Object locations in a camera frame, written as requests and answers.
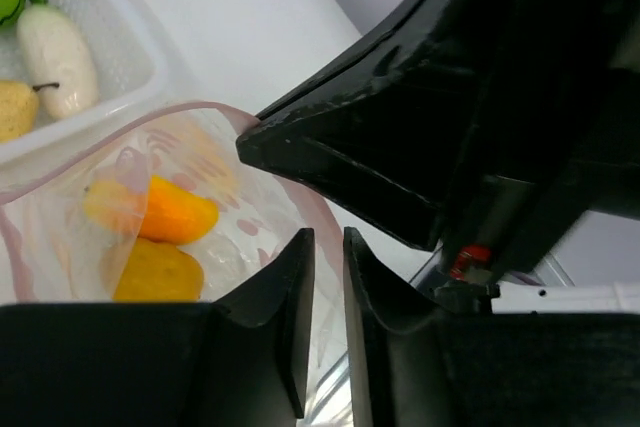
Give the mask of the orange fake fruit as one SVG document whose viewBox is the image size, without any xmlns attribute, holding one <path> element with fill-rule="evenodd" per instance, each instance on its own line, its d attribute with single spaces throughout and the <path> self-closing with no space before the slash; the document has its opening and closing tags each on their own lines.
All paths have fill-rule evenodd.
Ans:
<svg viewBox="0 0 640 427">
<path fill-rule="evenodd" d="M 115 302 L 195 302 L 204 270 L 175 245 L 138 238 L 111 298 Z"/>
</svg>

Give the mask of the pale yellow fake pear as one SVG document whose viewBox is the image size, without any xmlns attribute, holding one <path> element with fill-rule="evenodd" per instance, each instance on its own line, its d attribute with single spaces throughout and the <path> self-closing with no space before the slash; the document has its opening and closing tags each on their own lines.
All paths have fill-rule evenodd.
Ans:
<svg viewBox="0 0 640 427">
<path fill-rule="evenodd" d="M 2 80 L 0 141 L 5 143 L 29 133 L 39 111 L 40 101 L 37 93 L 43 89 L 59 87 L 58 82 L 31 86 L 14 80 Z"/>
</svg>

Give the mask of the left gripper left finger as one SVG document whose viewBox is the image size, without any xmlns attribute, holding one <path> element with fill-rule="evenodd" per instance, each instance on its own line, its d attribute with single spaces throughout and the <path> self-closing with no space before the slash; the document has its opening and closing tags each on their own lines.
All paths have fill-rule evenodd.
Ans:
<svg viewBox="0 0 640 427">
<path fill-rule="evenodd" d="M 292 426 L 304 414 L 315 239 L 213 303 L 1 311 L 5 426 Z"/>
</svg>

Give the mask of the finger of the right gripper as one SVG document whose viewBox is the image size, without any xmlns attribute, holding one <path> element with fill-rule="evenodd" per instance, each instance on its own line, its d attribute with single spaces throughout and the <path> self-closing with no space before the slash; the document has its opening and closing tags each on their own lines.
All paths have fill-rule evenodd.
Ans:
<svg viewBox="0 0 640 427">
<path fill-rule="evenodd" d="M 265 109 L 237 140 L 240 160 L 431 249 L 471 95 L 495 53 L 494 3 L 403 0 Z"/>
</svg>

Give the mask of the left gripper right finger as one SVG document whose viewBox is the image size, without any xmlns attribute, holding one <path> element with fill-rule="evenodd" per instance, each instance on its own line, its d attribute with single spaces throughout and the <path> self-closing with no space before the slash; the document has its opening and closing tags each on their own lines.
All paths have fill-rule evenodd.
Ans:
<svg viewBox="0 0 640 427">
<path fill-rule="evenodd" d="M 343 241 L 358 426 L 635 426 L 639 318 L 450 313 Z"/>
</svg>

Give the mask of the clear zip top bag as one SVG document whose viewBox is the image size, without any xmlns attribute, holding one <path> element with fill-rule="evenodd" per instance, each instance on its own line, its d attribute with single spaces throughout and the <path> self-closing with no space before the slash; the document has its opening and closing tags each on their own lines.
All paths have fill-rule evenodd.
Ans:
<svg viewBox="0 0 640 427">
<path fill-rule="evenodd" d="M 254 117 L 144 116 L 1 173 L 5 426 L 302 426 L 344 344 L 341 231 L 242 164 Z"/>
</svg>

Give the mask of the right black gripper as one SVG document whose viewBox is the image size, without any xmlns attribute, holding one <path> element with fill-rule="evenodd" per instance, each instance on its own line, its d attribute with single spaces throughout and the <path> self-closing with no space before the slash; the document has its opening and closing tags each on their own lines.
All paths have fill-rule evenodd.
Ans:
<svg viewBox="0 0 640 427">
<path fill-rule="evenodd" d="M 434 293 L 528 272 L 588 211 L 639 216 L 639 0 L 512 0 Z"/>
</svg>

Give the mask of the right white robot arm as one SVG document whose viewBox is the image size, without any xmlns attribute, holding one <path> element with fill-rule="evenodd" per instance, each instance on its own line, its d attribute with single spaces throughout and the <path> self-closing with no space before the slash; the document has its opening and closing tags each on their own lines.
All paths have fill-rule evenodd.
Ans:
<svg viewBox="0 0 640 427">
<path fill-rule="evenodd" d="M 451 310 L 639 307 L 552 256 L 588 211 L 639 214 L 639 0 L 403 0 L 236 148 L 430 252 L 415 284 Z"/>
</svg>

